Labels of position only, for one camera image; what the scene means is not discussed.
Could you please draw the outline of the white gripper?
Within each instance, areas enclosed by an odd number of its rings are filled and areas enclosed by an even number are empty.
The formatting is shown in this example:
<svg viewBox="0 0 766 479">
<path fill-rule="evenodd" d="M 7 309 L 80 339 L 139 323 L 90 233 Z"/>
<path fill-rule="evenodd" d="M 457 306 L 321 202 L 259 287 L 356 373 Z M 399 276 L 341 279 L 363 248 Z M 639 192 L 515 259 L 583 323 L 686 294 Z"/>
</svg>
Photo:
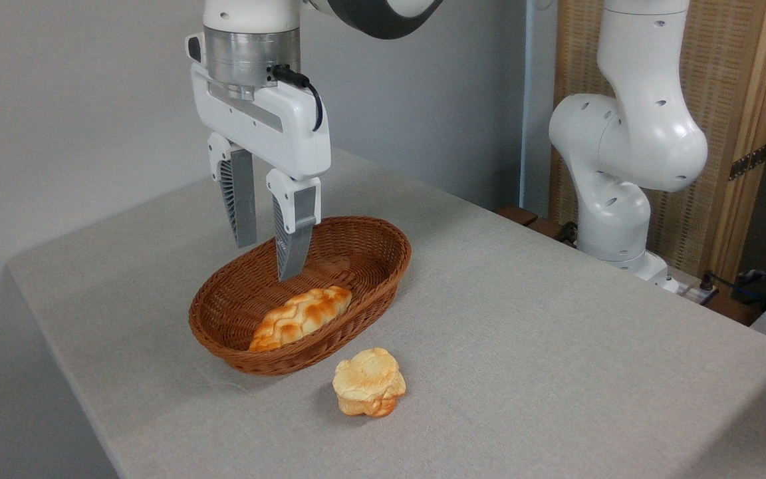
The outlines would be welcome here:
<svg viewBox="0 0 766 479">
<path fill-rule="evenodd" d="M 221 188 L 236 246 L 257 242 L 253 154 L 277 168 L 265 181 L 273 195 L 279 281 L 300 275 L 313 227 L 321 222 L 316 176 L 331 165 L 327 110 L 317 108 L 310 92 L 285 82 L 261 88 L 253 100 L 241 100 L 230 97 L 199 63 L 191 65 L 190 73 L 195 108 L 216 132 L 209 136 L 210 170 Z"/>
</svg>

